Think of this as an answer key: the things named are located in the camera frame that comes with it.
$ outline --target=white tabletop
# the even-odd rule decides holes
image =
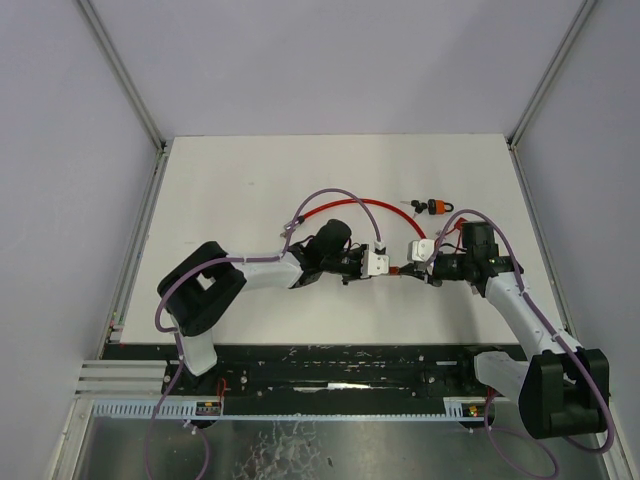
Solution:
[[[400,200],[440,198],[457,209],[482,211],[505,231],[541,306],[557,315],[501,135],[180,137],[171,148],[121,341],[173,343],[154,327],[160,280],[209,240],[234,253],[277,251],[282,225],[302,200],[326,187],[397,206]],[[305,210],[339,198],[321,196]],[[371,210],[391,264],[404,265],[415,232],[400,217]],[[294,241],[330,218],[345,221],[354,242],[373,242],[371,224],[355,205],[312,217]],[[423,213],[416,221],[434,238],[446,217]],[[163,324],[170,325],[166,312]],[[214,327],[214,337],[226,344],[516,341],[501,316],[464,282],[434,288],[413,278],[386,277],[345,287],[330,274],[301,289],[240,293]]]

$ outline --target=red curved tube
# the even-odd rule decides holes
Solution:
[[[381,202],[380,200],[373,200],[371,198],[361,198],[361,200],[368,205],[376,205],[377,207],[386,208],[387,210],[391,210],[393,213],[397,213],[402,218],[404,218],[407,222],[409,222],[409,225],[413,227],[413,229],[420,236],[420,238],[427,238],[425,233],[420,228],[420,225],[418,225],[413,218],[411,218],[409,215],[404,213],[399,208],[394,207],[393,205],[390,205],[388,203]],[[333,207],[338,207],[340,205],[349,205],[351,203],[356,203],[356,201],[352,198],[347,198],[344,200],[337,200],[335,202],[325,203],[324,205],[320,205],[319,207],[316,207],[313,210],[309,210],[307,213],[303,213],[302,216],[304,217],[305,220],[307,220],[309,217],[312,217],[316,213],[320,213],[324,210],[327,210]]]

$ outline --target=red cable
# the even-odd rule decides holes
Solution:
[[[372,200],[370,198],[362,198],[361,200],[364,203],[368,204],[368,205],[376,205],[378,207],[382,207],[382,208],[386,208],[387,210],[391,210],[393,213],[397,213],[402,218],[404,218],[407,222],[409,222],[409,224],[413,227],[413,229],[420,236],[420,238],[427,238],[425,233],[422,231],[422,228],[420,228],[420,225],[418,225],[413,218],[411,218],[409,215],[404,213],[399,208],[394,207],[393,205],[390,205],[388,203],[381,202],[379,200]],[[303,213],[302,216],[304,217],[305,220],[307,220],[309,217],[312,217],[316,213],[320,213],[320,212],[322,212],[324,210],[327,210],[327,209],[333,208],[333,207],[337,207],[337,206],[340,206],[340,205],[349,205],[351,203],[356,203],[356,201],[354,199],[352,199],[352,198],[347,198],[345,200],[337,200],[335,202],[329,202],[329,203],[326,203],[324,205],[320,205],[319,207],[316,207],[313,210],[309,210],[307,213]]]

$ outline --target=metal frame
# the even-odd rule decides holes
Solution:
[[[100,358],[102,348],[109,337],[111,335],[113,335],[113,337],[119,335],[118,327],[126,313],[139,266],[140,256],[144,248],[160,185],[166,169],[169,151],[166,148],[167,144],[165,139],[158,130],[155,121],[140,97],[91,0],[74,1],[90,28],[96,43],[104,54],[105,60],[116,80],[122,87],[123,93],[140,120],[149,140],[158,149],[156,165],[147,182],[143,203],[136,221],[136,228],[127,250],[106,326],[100,340],[99,351],[96,355],[96,358]],[[534,232],[541,246],[543,260],[554,295],[556,296],[556,302],[563,320],[569,327],[572,325],[566,298],[558,283],[557,271],[544,232],[538,220],[538,214],[531,198],[531,192],[518,156],[517,147],[527,127],[546,98],[554,80],[561,71],[562,65],[575,44],[578,35],[583,30],[598,3],[598,0],[584,0],[582,2],[522,116],[512,133],[506,137],[518,180],[524,193],[525,203],[533,222]],[[114,362],[97,360],[85,362],[79,382],[79,390],[76,392],[76,399],[74,400],[69,415],[69,421],[62,432],[62,444],[54,463],[55,467],[52,470],[51,478],[65,480],[73,478],[78,460],[81,458],[83,452],[84,438],[88,431],[92,414],[120,415],[128,416],[128,418],[148,418],[147,415],[150,412],[148,405],[159,399],[161,386],[166,381],[166,378],[161,376],[163,375],[165,365],[165,362],[157,361]],[[188,409],[193,406],[193,399],[187,397],[169,399],[168,402],[167,409],[161,412],[162,417],[171,417],[172,408]],[[450,410],[455,416],[456,407],[454,406]],[[612,478],[633,478],[619,440],[616,442],[614,448],[605,454],[604,457],[607,471],[611,475],[615,475]]]

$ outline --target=white wall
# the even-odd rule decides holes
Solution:
[[[0,14],[0,476],[39,478],[154,151],[70,0]]]
[[[508,133],[582,0],[94,0],[162,133]]]
[[[520,151],[578,334],[640,464],[640,3],[600,2]]]

